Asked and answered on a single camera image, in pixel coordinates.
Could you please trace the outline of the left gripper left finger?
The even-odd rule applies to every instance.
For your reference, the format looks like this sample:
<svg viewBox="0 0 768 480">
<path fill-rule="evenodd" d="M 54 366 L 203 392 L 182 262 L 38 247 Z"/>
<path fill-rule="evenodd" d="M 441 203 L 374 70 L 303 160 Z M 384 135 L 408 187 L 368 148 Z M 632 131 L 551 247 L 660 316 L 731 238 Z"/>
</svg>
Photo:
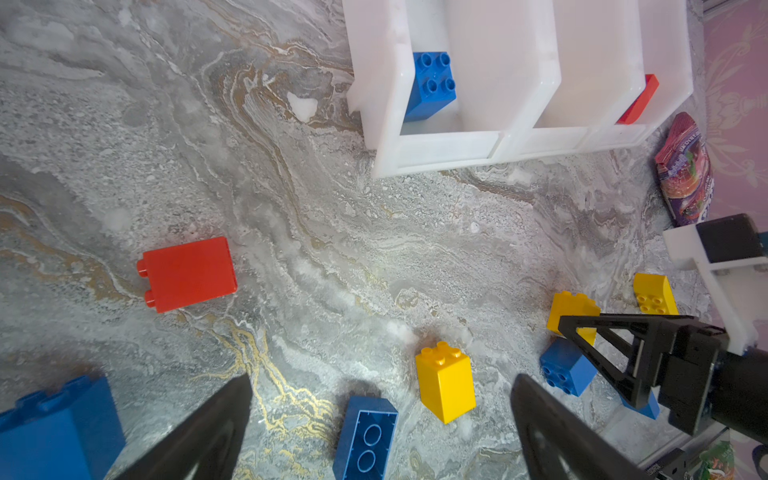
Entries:
<svg viewBox="0 0 768 480">
<path fill-rule="evenodd" d="M 231 479 L 250 418 L 248 375 L 228 381 L 121 479 Z"/>
</svg>

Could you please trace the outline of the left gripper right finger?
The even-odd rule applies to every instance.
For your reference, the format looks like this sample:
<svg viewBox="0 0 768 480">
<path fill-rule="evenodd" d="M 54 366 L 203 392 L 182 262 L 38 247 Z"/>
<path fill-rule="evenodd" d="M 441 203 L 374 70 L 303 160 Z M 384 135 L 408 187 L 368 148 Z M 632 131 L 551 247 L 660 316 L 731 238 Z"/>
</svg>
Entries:
<svg viewBox="0 0 768 480">
<path fill-rule="evenodd" d="M 510 404 L 532 479 L 645 479 L 626 459 L 527 374 Z"/>
</svg>

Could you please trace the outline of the red long lego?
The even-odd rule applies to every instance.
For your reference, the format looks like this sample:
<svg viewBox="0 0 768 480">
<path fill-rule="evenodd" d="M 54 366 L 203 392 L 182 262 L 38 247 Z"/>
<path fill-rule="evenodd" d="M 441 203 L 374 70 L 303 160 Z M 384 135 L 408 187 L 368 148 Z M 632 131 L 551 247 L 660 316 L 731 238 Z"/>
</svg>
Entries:
<svg viewBox="0 0 768 480">
<path fill-rule="evenodd" d="M 617 124 L 632 125 L 640 119 L 660 85 L 657 77 L 653 74 L 646 74 L 645 82 L 645 89 L 623 113 Z"/>
</svg>

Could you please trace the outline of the blue square lego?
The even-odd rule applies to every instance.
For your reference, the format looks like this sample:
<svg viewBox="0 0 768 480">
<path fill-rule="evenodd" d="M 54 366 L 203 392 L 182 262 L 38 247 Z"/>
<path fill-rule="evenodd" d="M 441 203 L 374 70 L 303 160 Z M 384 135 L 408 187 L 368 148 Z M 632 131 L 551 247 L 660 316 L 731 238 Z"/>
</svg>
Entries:
<svg viewBox="0 0 768 480">
<path fill-rule="evenodd" d="M 447 52 L 414 52 L 413 59 L 415 77 L 405 123 L 427 120 L 457 98 L 452 60 Z"/>
</svg>

